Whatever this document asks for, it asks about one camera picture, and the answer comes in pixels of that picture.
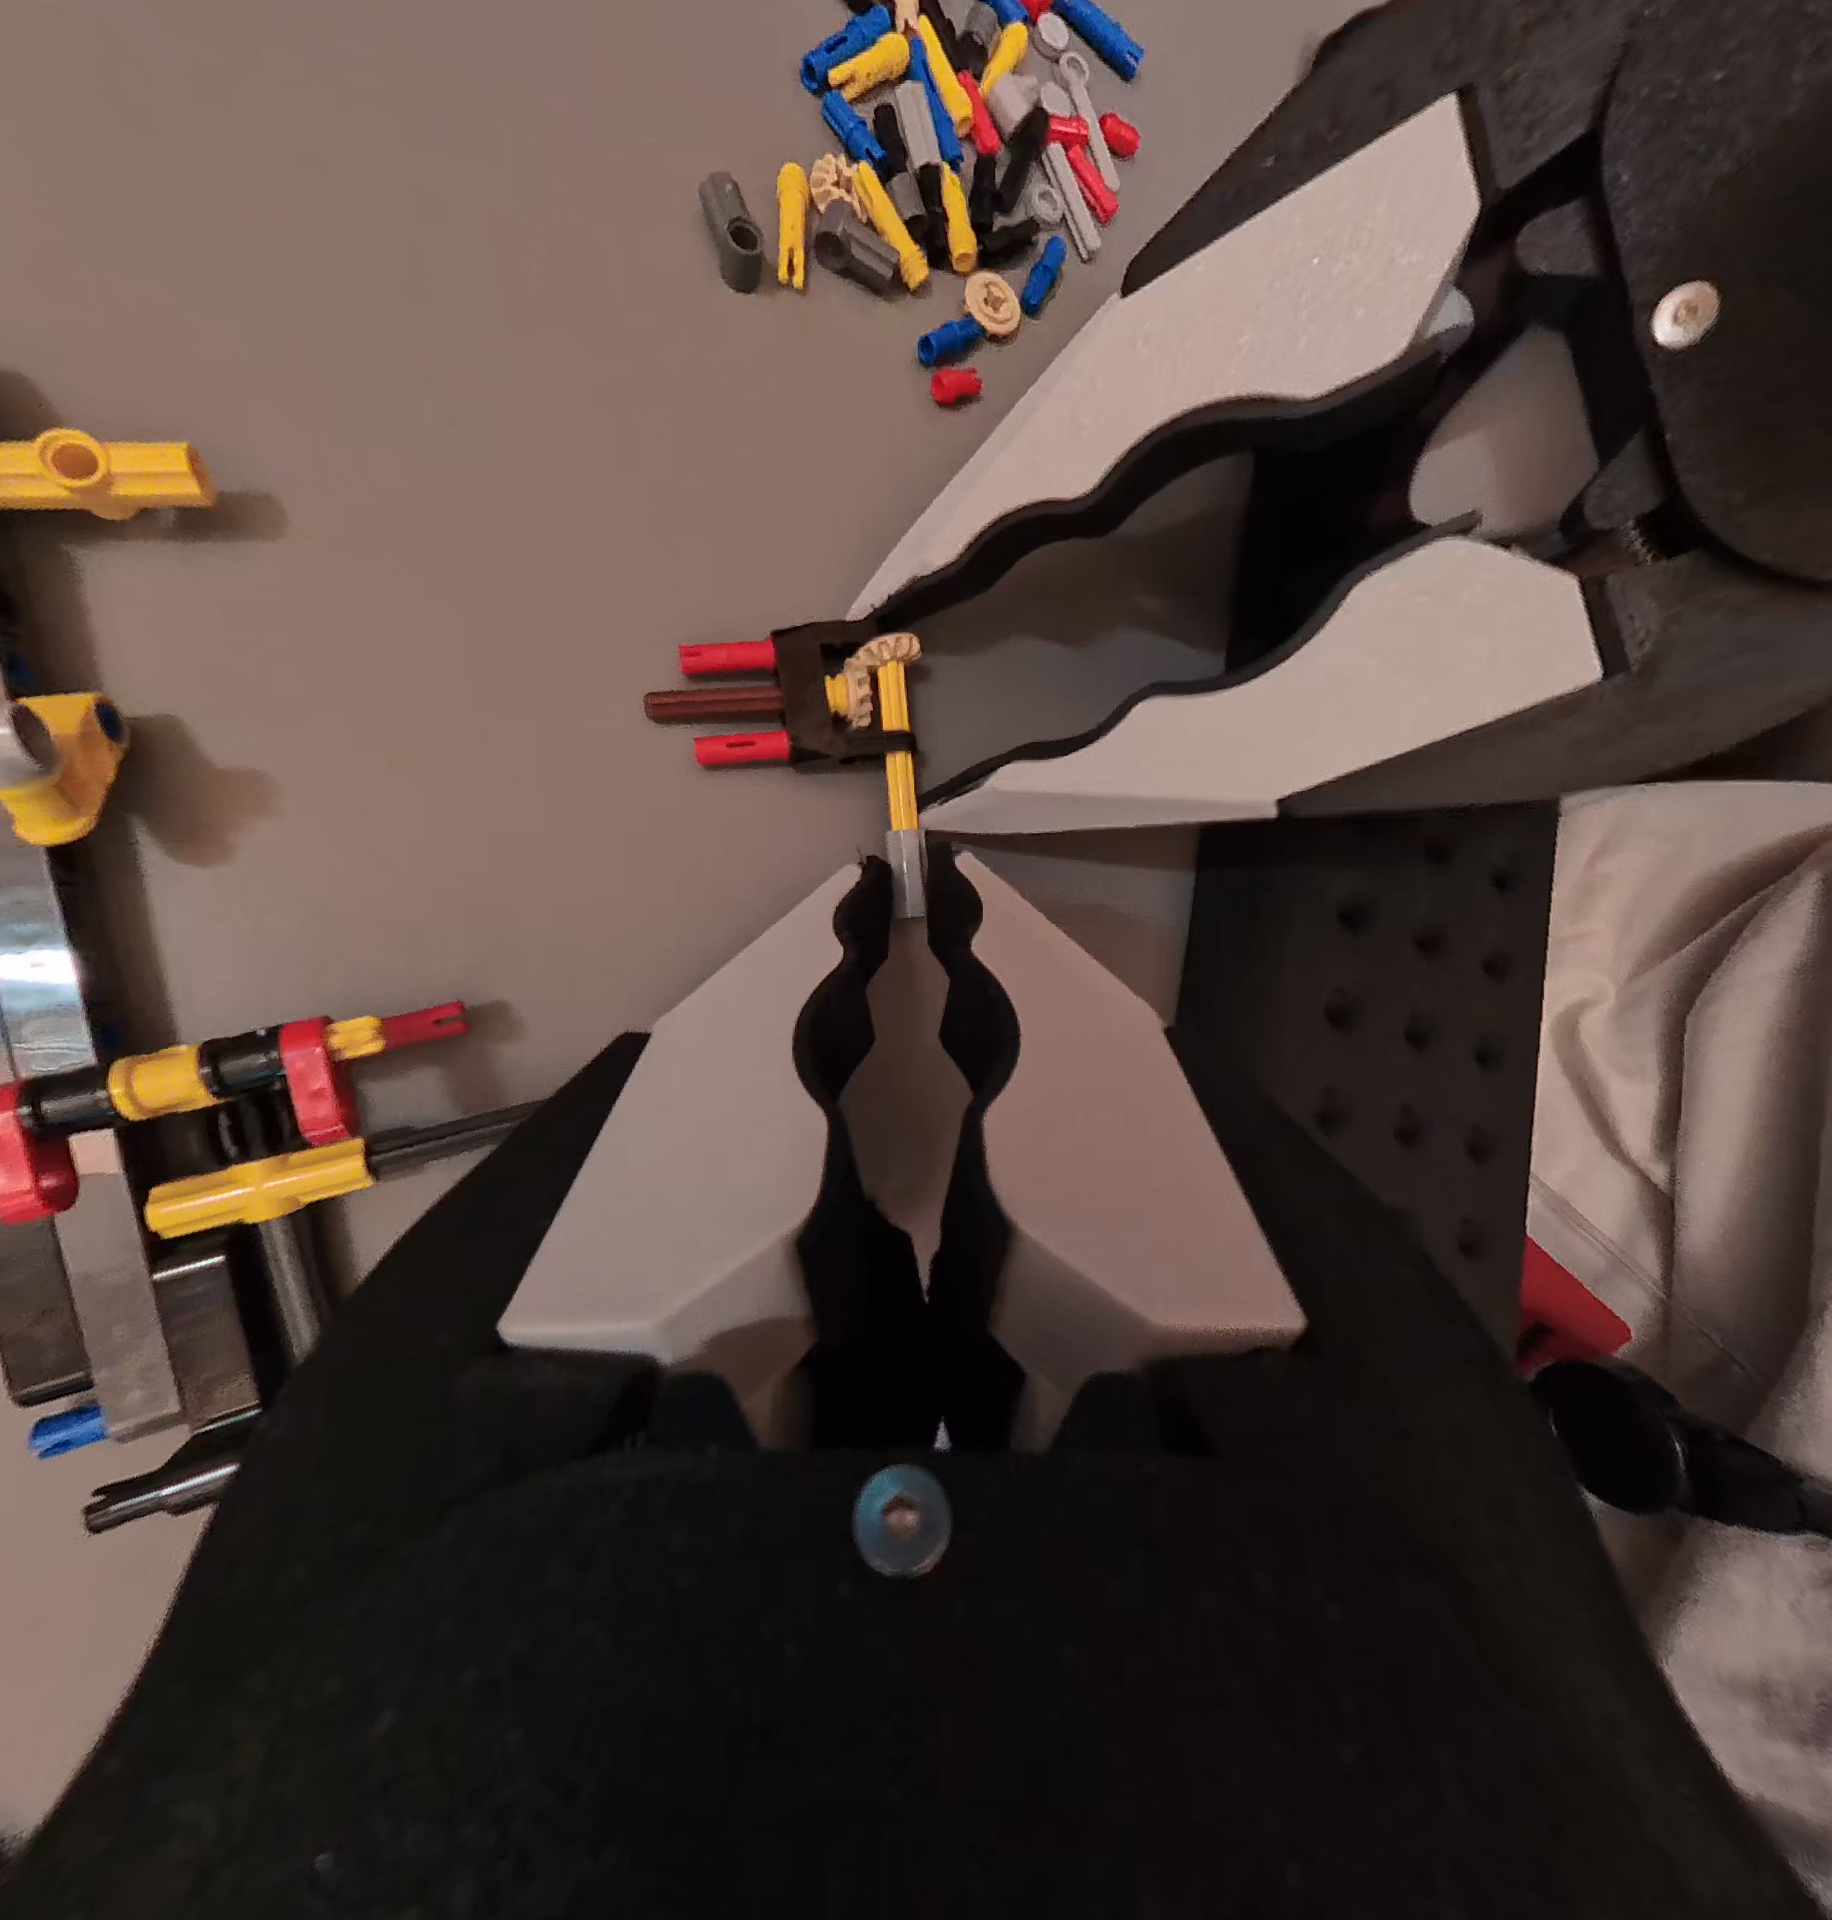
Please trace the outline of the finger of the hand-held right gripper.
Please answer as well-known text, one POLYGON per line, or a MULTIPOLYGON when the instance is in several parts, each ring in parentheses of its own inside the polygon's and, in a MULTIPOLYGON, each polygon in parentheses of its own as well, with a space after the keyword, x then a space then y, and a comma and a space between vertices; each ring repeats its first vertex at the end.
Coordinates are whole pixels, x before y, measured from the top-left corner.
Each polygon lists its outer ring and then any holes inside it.
POLYGON ((1577 574, 1469 537, 1361 574, 1252 670, 1147 691, 923 803, 941 837, 1250 825, 1351 775, 1600 685, 1577 574))
POLYGON ((1256 430, 1340 418, 1451 355, 1480 188, 1445 94, 1137 292, 1106 301, 851 602, 904 619, 1117 529, 1256 430))

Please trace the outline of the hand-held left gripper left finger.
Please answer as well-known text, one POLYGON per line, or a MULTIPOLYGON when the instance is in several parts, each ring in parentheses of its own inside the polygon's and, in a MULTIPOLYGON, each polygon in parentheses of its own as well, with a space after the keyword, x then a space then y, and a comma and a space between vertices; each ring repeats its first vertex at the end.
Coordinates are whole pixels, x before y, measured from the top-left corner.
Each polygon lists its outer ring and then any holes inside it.
POLYGON ((844 866, 650 1033, 501 1320, 729 1384, 770 1444, 923 1443, 923 1293, 843 1097, 896 888, 844 866))

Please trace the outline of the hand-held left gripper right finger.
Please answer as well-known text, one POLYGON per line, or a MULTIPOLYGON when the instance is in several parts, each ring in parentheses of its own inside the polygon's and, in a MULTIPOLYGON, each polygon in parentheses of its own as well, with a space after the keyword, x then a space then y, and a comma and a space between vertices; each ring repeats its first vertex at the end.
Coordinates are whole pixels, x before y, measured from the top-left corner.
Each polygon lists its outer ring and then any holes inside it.
POLYGON ((929 1288, 952 1443, 1044 1450, 1089 1380, 1297 1343, 1307 1317, 1145 1000, 946 846, 929 938, 968 1092, 929 1288))

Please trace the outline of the black lego fork red pins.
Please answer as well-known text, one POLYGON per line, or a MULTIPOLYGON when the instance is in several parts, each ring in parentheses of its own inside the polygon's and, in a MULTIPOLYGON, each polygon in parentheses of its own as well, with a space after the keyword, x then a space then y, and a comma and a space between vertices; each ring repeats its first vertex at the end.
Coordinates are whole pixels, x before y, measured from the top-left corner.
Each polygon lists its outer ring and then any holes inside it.
POLYGON ((881 733, 876 703, 875 724, 851 733, 826 706, 826 678, 841 674, 847 657, 873 636, 882 636, 869 621, 809 621, 779 629, 770 636, 738 644, 696 644, 680 649, 683 689, 704 687, 775 687, 785 694, 785 723, 755 732, 696 736, 692 755, 699 766, 791 766, 821 772, 835 766, 882 764, 890 750, 881 733))

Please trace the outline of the short yellow lego axle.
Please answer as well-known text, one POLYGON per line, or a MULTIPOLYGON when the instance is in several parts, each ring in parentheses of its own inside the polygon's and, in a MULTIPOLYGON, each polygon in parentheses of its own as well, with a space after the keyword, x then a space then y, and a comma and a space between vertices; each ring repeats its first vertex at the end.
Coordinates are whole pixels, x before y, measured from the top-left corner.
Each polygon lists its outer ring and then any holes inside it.
POLYGON ((896 837, 920 829, 918 806, 918 755, 909 698, 909 663, 886 661, 875 671, 881 733, 888 743, 882 757, 888 828, 896 837))

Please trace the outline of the long grey lego beam assembly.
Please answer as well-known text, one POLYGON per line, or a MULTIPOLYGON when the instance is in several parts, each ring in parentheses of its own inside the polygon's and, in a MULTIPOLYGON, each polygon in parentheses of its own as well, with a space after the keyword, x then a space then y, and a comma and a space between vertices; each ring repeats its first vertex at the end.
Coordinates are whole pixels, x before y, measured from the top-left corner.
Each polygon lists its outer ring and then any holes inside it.
MULTIPOLYGON (((214 508, 199 452, 74 426, 0 440, 0 515, 103 523, 214 508)), ((333 1290, 306 1213, 497 1146, 520 1103, 375 1133, 353 1072, 461 1039, 461 1004, 273 1023, 128 1053, 98 1018, 76 883, 133 746, 101 691, 17 651, 0 573, 0 1371, 58 1460, 172 1435, 97 1487, 89 1534, 214 1506, 268 1403, 320 1343, 333 1290)))

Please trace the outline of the pile of small lego pins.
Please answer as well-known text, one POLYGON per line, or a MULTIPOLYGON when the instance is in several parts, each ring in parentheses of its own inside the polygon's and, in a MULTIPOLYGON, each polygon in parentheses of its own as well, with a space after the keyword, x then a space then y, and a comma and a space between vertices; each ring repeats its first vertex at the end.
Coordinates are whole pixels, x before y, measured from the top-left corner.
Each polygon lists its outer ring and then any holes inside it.
POLYGON ((844 11, 797 70, 826 150, 779 168, 768 211, 726 171, 700 181, 704 235, 741 296, 819 276, 934 299, 914 363, 959 413, 983 397, 979 359, 1044 319, 1118 222, 1145 135, 1117 96, 1148 49, 1118 5, 844 11))

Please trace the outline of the black foam pad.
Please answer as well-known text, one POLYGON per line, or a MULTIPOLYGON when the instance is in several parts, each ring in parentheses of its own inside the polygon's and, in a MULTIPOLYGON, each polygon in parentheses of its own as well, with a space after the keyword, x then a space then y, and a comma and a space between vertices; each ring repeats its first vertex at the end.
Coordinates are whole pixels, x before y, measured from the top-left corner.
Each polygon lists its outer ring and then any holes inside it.
POLYGON ((1266 1096, 1518 1347, 1559 803, 1215 825, 1175 1036, 1266 1096))

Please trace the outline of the red badge card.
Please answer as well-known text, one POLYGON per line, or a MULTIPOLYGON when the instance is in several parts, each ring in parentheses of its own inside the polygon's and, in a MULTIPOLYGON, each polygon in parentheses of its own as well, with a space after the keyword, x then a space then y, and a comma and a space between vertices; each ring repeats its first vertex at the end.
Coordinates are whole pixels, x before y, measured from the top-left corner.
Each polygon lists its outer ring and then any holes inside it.
POLYGON ((1522 1380, 1549 1366, 1617 1356, 1632 1330, 1534 1238, 1526 1238, 1512 1366, 1522 1380))

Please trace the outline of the person's white shirt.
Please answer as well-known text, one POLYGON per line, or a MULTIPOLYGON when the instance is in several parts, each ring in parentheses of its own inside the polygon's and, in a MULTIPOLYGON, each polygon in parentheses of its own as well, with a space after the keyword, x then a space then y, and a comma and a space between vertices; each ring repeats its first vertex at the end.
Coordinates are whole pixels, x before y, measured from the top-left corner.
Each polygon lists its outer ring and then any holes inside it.
MULTIPOLYGON (((1832 1486, 1832 783, 1563 809, 1527 1234, 1649 1379, 1832 1486)), ((1677 1701, 1832 1913, 1832 1545, 1597 1514, 1677 1701)))

